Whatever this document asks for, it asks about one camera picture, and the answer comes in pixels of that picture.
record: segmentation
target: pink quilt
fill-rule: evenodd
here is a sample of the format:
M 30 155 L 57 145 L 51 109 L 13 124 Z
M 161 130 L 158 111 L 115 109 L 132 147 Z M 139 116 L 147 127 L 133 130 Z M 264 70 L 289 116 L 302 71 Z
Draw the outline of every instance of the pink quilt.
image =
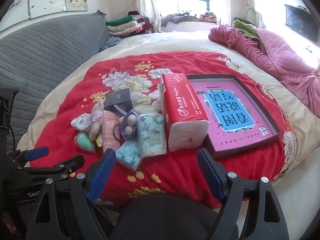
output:
M 256 66 L 278 79 L 313 114 L 320 117 L 319 71 L 307 65 L 282 37 L 265 29 L 255 29 L 255 32 L 263 42 L 265 53 L 257 41 L 246 38 L 229 25 L 212 27 L 209 39 L 245 55 Z

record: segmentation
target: stack of folded clothes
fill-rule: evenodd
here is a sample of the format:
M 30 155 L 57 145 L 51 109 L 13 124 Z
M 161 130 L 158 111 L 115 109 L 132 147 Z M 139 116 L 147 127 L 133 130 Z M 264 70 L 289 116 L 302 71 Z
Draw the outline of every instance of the stack of folded clothes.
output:
M 149 19 L 144 19 L 137 11 L 129 12 L 128 16 L 107 22 L 111 36 L 126 38 L 135 35 L 148 34 L 151 28 Z

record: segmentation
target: red tissue package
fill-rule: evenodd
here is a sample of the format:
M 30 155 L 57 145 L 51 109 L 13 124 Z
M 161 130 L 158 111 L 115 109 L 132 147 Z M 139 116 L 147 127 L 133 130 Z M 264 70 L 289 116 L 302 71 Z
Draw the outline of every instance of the red tissue package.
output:
M 207 135 L 210 122 L 184 74 L 162 74 L 160 98 L 168 149 L 196 148 Z

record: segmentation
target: television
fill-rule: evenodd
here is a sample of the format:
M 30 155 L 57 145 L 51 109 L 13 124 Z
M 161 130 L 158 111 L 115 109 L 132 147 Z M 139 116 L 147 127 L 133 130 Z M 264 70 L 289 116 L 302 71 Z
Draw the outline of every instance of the television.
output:
M 317 41 L 318 26 L 307 9 L 301 6 L 295 7 L 287 4 L 284 6 L 286 9 L 285 25 L 302 36 L 312 41 Z

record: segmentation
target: white drape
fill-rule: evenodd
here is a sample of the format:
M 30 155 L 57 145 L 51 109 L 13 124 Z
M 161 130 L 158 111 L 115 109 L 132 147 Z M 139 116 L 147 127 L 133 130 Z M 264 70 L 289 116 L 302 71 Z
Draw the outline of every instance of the white drape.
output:
M 221 23 L 229 24 L 231 26 L 231 0 L 219 0 L 217 2 L 221 2 L 220 6 L 220 15 L 221 15 Z
M 156 0 L 136 0 L 137 8 L 142 16 L 148 17 L 155 32 L 160 31 L 161 19 Z

